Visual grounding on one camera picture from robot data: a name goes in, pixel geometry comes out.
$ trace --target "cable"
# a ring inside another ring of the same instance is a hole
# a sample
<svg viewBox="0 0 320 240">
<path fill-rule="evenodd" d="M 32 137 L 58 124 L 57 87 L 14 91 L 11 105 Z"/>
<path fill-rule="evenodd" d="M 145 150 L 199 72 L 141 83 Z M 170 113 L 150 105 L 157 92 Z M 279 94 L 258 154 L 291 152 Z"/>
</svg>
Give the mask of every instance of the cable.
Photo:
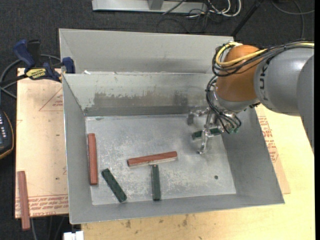
<svg viewBox="0 0 320 240">
<path fill-rule="evenodd" d="M 57 60 L 57 61 L 59 61 L 59 62 L 61 61 L 61 59 L 60 59 L 59 57 L 53 56 L 53 55 L 49 55 L 49 54 L 41 54 L 40 56 L 42 56 L 42 57 L 47 57 L 47 58 L 49 58 L 49 60 L 55 59 L 55 60 Z M 14 61 L 14 62 L 12 62 L 10 65 L 8 65 L 8 66 L 3 70 L 3 72 L 2 72 L 2 74 L 1 74 L 1 76 L 0 76 L 0 83 L 2 83 L 2 82 L 4 81 L 4 78 L 5 78 L 6 74 L 8 73 L 8 71 L 9 71 L 11 68 L 13 68 L 13 66 L 15 66 L 15 65 L 17 65 L 17 64 L 19 64 L 19 63 L 21 63 L 21 62 L 22 62 L 22 60 L 17 59 L 16 61 Z M 16 95 L 14 95 L 14 94 L 11 93 L 10 91 L 6 90 L 7 87 L 12 86 L 12 85 L 15 84 L 16 82 L 17 82 L 17 81 L 12 82 L 11 84 L 9 84 L 9 85 L 7 85 L 7 86 L 5 86 L 5 87 L 1 87 L 1 88 L 0 88 L 0 105 L 1 105 L 1 91 L 4 92 L 5 94 L 11 96 L 12 98 L 17 99 L 17 96 L 16 96 Z"/>
<path fill-rule="evenodd" d="M 54 236 L 54 239 L 53 239 L 53 240 L 57 240 L 57 237 L 58 237 L 58 235 L 59 235 L 59 233 L 60 233 L 60 229 L 61 229 L 61 227 L 62 227 L 62 224 L 63 224 L 65 218 L 66 218 L 66 217 L 63 217 L 63 218 L 61 219 L 61 222 L 60 222 L 60 224 L 59 224 L 59 226 L 58 226 L 58 228 L 57 228 L 57 230 L 56 230 L 56 233 L 55 233 L 55 236 Z"/>
<path fill-rule="evenodd" d="M 211 13 L 214 13 L 214 14 L 220 14 L 220 15 L 223 15 L 225 17 L 234 17 L 234 16 L 237 16 L 240 11 L 241 11 L 241 7 L 242 7 L 242 3 L 241 3 L 241 0 L 236 0 L 237 1 L 237 4 L 238 4 L 238 10 L 235 12 L 235 13 L 232 13 L 232 14 L 228 14 L 228 12 L 230 11 L 231 9 L 231 1 L 230 0 L 227 0 L 228 2 L 228 7 L 227 9 L 222 9 L 222 10 L 218 10 L 211 2 L 211 0 L 207 0 L 208 3 L 209 3 L 209 6 L 213 8 L 213 10 L 210 9 L 210 12 Z"/>
<path fill-rule="evenodd" d="M 286 10 L 283 10 L 281 9 L 280 7 L 278 7 L 276 5 L 276 3 L 274 2 L 274 0 L 271 0 L 271 3 L 272 5 L 277 8 L 280 12 L 283 12 L 285 14 L 289 14 L 289 15 L 300 15 L 301 16 L 301 22 L 302 22 L 302 27 L 301 27 L 301 38 L 303 38 L 304 36 L 304 32 L 305 32 L 305 18 L 304 18 L 304 15 L 306 14 L 311 14 L 311 13 L 314 13 L 315 10 L 310 10 L 310 11 L 305 11 L 305 12 L 302 12 L 299 4 L 296 2 L 296 1 L 293 1 L 295 6 L 298 8 L 299 12 L 290 12 L 290 11 L 286 11 Z"/>
<path fill-rule="evenodd" d="M 301 11 L 301 12 L 290 12 L 290 11 L 286 11 L 286 10 L 283 10 L 283 9 L 281 9 L 280 7 L 278 7 L 273 0 L 271 0 L 271 3 L 273 4 L 273 6 L 274 6 L 275 8 L 277 8 L 279 11 L 281 11 L 281 12 L 283 12 L 283 13 L 285 13 L 285 14 L 305 15 L 305 14 L 311 14 L 311 13 L 314 13 L 314 12 L 315 12 L 315 9 L 310 10 L 310 11 L 305 11 L 305 12 L 302 12 L 302 11 Z"/>
<path fill-rule="evenodd" d="M 36 230 L 35 230 L 34 219 L 31 218 L 30 220 L 31 220 L 31 229 L 32 229 L 33 239 L 38 240 Z"/>
<path fill-rule="evenodd" d="M 178 8 L 183 2 L 185 2 L 186 0 L 181 0 L 180 2 L 178 2 L 174 7 L 172 7 L 170 10 L 167 10 L 166 12 L 164 12 L 162 15 L 166 15 L 171 13 L 174 9 Z"/>
<path fill-rule="evenodd" d="M 50 216 L 49 229 L 48 229 L 48 240 L 50 240 L 51 236 L 51 227 L 52 227 L 53 216 Z"/>
<path fill-rule="evenodd" d="M 236 74 L 243 66 L 246 66 L 248 64 L 251 64 L 254 61 L 257 60 L 267 60 L 270 58 L 273 58 L 274 56 L 290 49 L 298 48 L 298 47 L 308 47 L 308 48 L 314 48 L 315 44 L 313 41 L 294 41 L 290 43 L 286 43 L 283 45 L 277 45 L 277 46 L 271 46 L 266 48 L 261 48 L 260 50 L 257 50 L 255 52 L 252 52 L 250 54 L 247 54 L 245 56 L 239 57 L 237 59 L 233 59 L 231 61 L 225 61 L 221 62 L 221 58 L 223 56 L 223 53 L 226 50 L 229 50 L 235 46 L 240 46 L 241 43 L 237 42 L 229 42 L 225 43 L 221 47 L 219 47 L 216 50 L 215 55 L 212 59 L 212 72 L 215 74 L 215 76 L 218 77 L 227 77 L 232 74 Z"/>
<path fill-rule="evenodd" d="M 301 13 L 300 14 L 300 16 L 301 16 L 301 38 L 303 38 L 304 37 L 304 33 L 305 33 L 305 17 L 304 17 L 304 15 L 302 13 L 302 10 L 301 10 L 299 4 L 296 1 L 294 1 L 294 4 L 296 5 L 296 7 L 298 8 L 299 12 Z"/>
</svg>

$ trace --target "black cable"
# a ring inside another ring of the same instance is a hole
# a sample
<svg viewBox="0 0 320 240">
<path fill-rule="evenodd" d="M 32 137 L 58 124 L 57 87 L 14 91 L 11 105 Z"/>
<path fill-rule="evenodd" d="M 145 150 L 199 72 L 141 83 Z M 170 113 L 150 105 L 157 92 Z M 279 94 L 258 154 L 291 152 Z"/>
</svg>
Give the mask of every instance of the black cable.
<svg viewBox="0 0 320 240">
<path fill-rule="evenodd" d="M 31 218 L 31 229 L 32 229 L 32 234 L 33 234 L 33 239 L 38 240 L 37 234 L 36 234 L 36 229 L 35 229 L 35 224 L 34 224 L 34 219 Z"/>
<path fill-rule="evenodd" d="M 55 60 L 57 60 L 57 61 L 59 61 L 59 62 L 61 61 L 59 57 L 56 57 L 56 56 L 53 56 L 53 55 L 41 54 L 40 56 L 42 56 L 42 57 L 47 57 L 47 58 L 49 58 L 49 60 L 55 59 Z M 0 76 L 0 85 L 3 83 L 4 78 L 6 77 L 6 74 L 10 71 L 10 69 L 12 69 L 13 66 L 16 66 L 17 64 L 19 64 L 19 63 L 21 63 L 21 62 L 22 62 L 22 60 L 17 59 L 16 61 L 12 62 L 10 65 L 8 65 L 8 66 L 3 70 L 3 72 L 2 72 L 2 74 L 1 74 L 1 76 Z M 17 96 L 16 96 L 16 95 L 14 95 L 14 94 L 11 93 L 10 91 L 6 90 L 7 87 L 13 85 L 14 83 L 16 83 L 16 81 L 13 82 L 13 83 L 11 83 L 11 84 L 8 85 L 8 86 L 0 87 L 0 106 L 1 106 L 1 92 L 4 92 L 5 94 L 11 96 L 12 98 L 17 99 Z"/>
<path fill-rule="evenodd" d="M 51 236 L 51 227 L 52 227 L 52 221 L 53 221 L 53 216 L 50 216 L 50 222 L 49 222 L 49 232 L 48 232 L 48 240 L 50 240 Z"/>
<path fill-rule="evenodd" d="M 279 11 L 281 11 L 281 12 L 283 12 L 283 13 L 285 13 L 285 14 L 290 14 L 290 15 L 305 15 L 305 14 L 311 14 L 311 13 L 314 13 L 314 12 L 315 12 L 315 9 L 310 10 L 310 11 L 305 11 L 305 12 L 302 12 L 302 11 L 300 11 L 300 12 L 286 11 L 286 10 L 281 9 L 279 6 L 277 6 L 276 3 L 274 2 L 274 0 L 271 0 L 271 3 L 273 4 L 273 6 L 274 6 L 275 8 L 277 8 Z"/>
<path fill-rule="evenodd" d="M 55 233 L 55 236 L 54 236 L 54 239 L 53 239 L 53 240 L 57 240 L 57 237 L 58 237 L 58 235 L 59 235 L 59 233 L 60 233 L 60 229 L 61 229 L 61 227 L 62 227 L 62 224 L 64 223 L 65 218 L 66 218 L 66 217 L 62 217 L 61 222 L 60 222 L 60 224 L 59 224 L 59 226 L 58 226 L 58 228 L 57 228 L 57 230 L 56 230 L 56 233 Z"/>
<path fill-rule="evenodd" d="M 296 5 L 296 7 L 298 8 L 299 12 L 300 12 L 300 16 L 301 16 L 301 38 L 304 37 L 304 33 L 305 33 L 305 17 L 304 14 L 302 13 L 302 10 L 299 6 L 299 4 L 296 1 L 293 1 L 294 4 Z"/>
<path fill-rule="evenodd" d="M 164 12 L 162 15 L 166 15 L 171 13 L 174 9 L 178 8 L 183 2 L 185 2 L 186 0 L 181 0 L 180 2 L 178 2 L 174 7 L 172 7 L 170 10 L 167 10 L 166 12 Z"/>
</svg>

